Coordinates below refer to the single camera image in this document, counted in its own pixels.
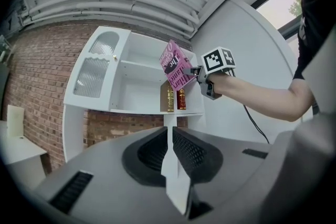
white wall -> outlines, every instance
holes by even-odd
[[[281,34],[243,2],[227,0],[194,36],[192,46],[198,56],[217,46],[231,49],[236,76],[263,87],[288,88],[296,69],[295,57]],[[204,105],[209,134],[266,142],[240,103],[222,97],[216,101],[205,98]],[[271,143],[277,134],[293,130],[300,123],[271,119],[251,109],[250,113]]]

shelf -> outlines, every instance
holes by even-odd
[[[122,113],[122,114],[144,114],[144,115],[177,115],[177,116],[202,116],[203,113],[193,112],[190,110],[179,110],[174,112],[160,112],[160,111],[139,111],[139,110],[119,110],[111,109],[110,112]]]
[[[140,79],[152,82],[161,82],[167,80],[161,67],[155,67],[142,63],[120,61],[120,71],[123,77],[129,79]]]

white table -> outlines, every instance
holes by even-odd
[[[0,135],[4,164],[19,183],[30,189],[46,178],[40,156],[47,153],[24,136]]]

